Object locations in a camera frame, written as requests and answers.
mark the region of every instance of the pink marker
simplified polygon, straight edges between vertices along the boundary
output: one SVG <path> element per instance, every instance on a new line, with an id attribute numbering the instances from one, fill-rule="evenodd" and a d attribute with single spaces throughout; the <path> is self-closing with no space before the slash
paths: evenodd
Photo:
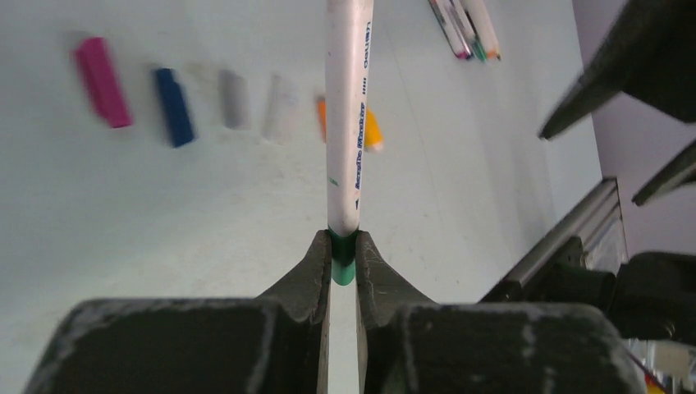
<path id="1" fill-rule="evenodd" d="M 132 125 L 133 120 L 108 55 L 106 40 L 101 37 L 86 39 L 75 50 L 75 57 L 97 114 L 112 129 Z"/>

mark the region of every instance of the table surface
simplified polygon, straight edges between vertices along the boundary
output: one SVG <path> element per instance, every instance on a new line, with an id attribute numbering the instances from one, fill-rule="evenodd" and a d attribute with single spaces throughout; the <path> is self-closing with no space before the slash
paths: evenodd
<path id="1" fill-rule="evenodd" d="M 488 0 L 502 62 L 456 60 L 426 0 L 378 0 L 361 228 L 436 301 L 473 302 L 600 180 L 590 121 L 535 137 L 581 68 L 570 0 Z M 256 296 L 326 228 L 322 0 L 0 4 L 0 392 L 18 392 L 72 305 Z M 90 110 L 70 51 L 108 39 L 135 125 Z M 199 138 L 168 146 L 149 70 L 176 69 Z M 221 126 L 217 73 L 249 83 Z M 289 139 L 259 125 L 271 74 L 298 87 Z M 332 288 L 329 391 L 355 392 L 355 285 Z"/>

